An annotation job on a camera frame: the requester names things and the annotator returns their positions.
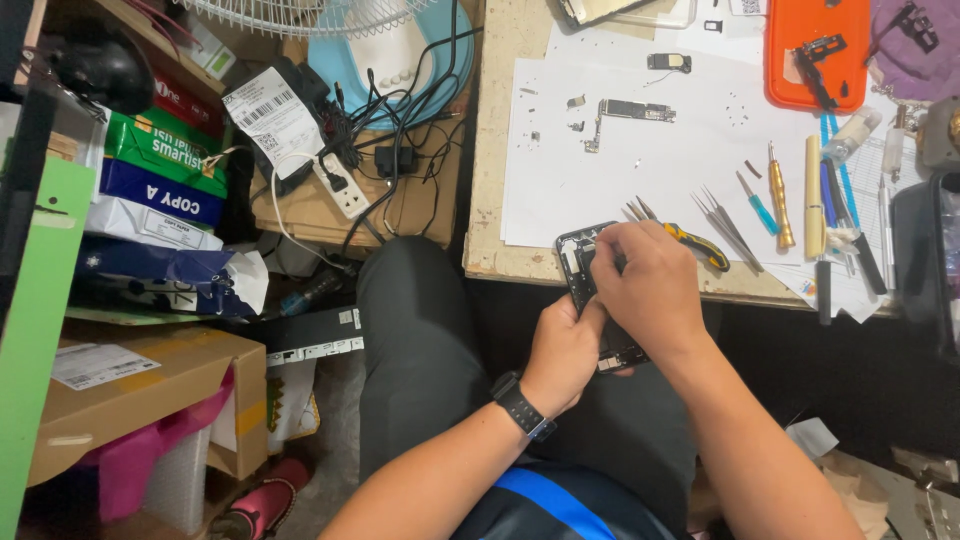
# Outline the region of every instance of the orange repair mat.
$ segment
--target orange repair mat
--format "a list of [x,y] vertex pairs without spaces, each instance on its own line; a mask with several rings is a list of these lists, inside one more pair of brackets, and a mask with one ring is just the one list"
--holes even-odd
[[[837,34],[843,36],[847,48],[816,66],[824,76],[827,93],[837,100],[835,110],[853,112],[863,105],[867,92],[863,61],[870,49],[870,0],[840,0],[833,8],[824,0],[770,0],[764,64],[767,96],[774,104],[822,110],[803,71],[793,62],[793,50],[804,42]],[[849,93],[842,97],[840,88],[845,81]]]

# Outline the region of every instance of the man's left hand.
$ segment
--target man's left hand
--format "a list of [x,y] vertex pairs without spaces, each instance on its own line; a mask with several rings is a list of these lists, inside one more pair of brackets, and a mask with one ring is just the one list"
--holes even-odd
[[597,367],[607,311],[596,297],[577,317],[570,295],[540,313],[520,391],[540,414],[556,418],[577,404]]

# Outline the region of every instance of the green paper package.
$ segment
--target green paper package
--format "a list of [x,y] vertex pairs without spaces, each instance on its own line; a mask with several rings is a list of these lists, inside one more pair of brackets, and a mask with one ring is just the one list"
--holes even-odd
[[226,199],[226,174],[203,164],[203,158],[221,149],[221,140],[187,126],[165,110],[151,107],[133,117],[112,114],[104,154],[106,158],[125,161]]

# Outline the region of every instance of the electrical outlet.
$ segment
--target electrical outlet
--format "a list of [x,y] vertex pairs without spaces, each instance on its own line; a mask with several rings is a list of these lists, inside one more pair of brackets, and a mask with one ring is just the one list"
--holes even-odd
[[313,172],[317,173],[321,184],[326,187],[330,196],[333,197],[333,202],[337,204],[337,207],[340,208],[340,211],[344,213],[347,219],[352,220],[356,218],[356,216],[360,215],[360,212],[370,207],[370,201],[364,196],[363,191],[360,191],[360,186],[357,185],[357,182],[353,179],[353,175],[347,171],[336,156],[330,154],[324,157],[324,166],[326,170],[332,174],[340,175],[347,181],[347,187],[334,190],[333,187],[330,186],[330,179],[326,177],[324,170],[317,164],[313,166]]

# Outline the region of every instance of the yellow and black pliers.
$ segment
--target yellow and black pliers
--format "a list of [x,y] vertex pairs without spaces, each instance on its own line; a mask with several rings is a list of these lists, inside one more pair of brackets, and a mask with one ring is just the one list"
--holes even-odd
[[730,270],[730,260],[727,259],[727,256],[723,254],[723,251],[717,247],[716,244],[703,238],[702,236],[697,236],[696,234],[688,233],[680,228],[676,223],[661,223],[657,219],[657,215],[654,214],[654,211],[650,207],[646,206],[639,197],[636,197],[636,201],[639,203],[639,206],[634,205],[633,202],[628,201],[627,207],[630,208],[630,211],[634,213],[636,219],[643,221],[644,219],[651,219],[656,221],[663,226],[663,229],[667,231],[671,236],[673,236],[678,242],[682,243],[684,246],[696,250],[707,256],[707,261],[713,266],[716,266],[721,272],[727,272]]

